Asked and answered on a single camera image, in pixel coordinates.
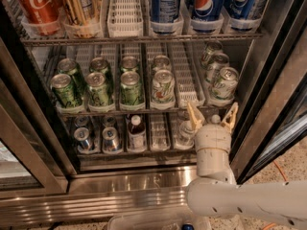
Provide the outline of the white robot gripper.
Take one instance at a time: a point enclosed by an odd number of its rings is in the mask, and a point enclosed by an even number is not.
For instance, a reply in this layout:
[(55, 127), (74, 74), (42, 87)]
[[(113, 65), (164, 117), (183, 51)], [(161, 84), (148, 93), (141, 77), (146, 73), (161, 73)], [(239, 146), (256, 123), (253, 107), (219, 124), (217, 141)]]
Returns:
[(230, 152), (231, 135), (235, 126), (239, 105), (234, 103), (221, 121), (221, 125), (204, 125), (205, 118), (198, 108), (191, 102), (187, 103), (187, 111), (191, 127), (198, 131), (195, 136), (196, 151), (204, 149), (218, 149)]

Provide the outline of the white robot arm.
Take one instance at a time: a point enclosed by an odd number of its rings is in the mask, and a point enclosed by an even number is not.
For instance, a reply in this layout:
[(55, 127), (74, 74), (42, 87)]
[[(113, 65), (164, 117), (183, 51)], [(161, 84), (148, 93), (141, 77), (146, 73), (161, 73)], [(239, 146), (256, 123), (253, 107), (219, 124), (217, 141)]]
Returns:
[(192, 103), (187, 105), (195, 133), (197, 178), (189, 183), (186, 202), (199, 216), (242, 215), (307, 230), (307, 182), (239, 185), (230, 168), (231, 133), (238, 104), (208, 124)]

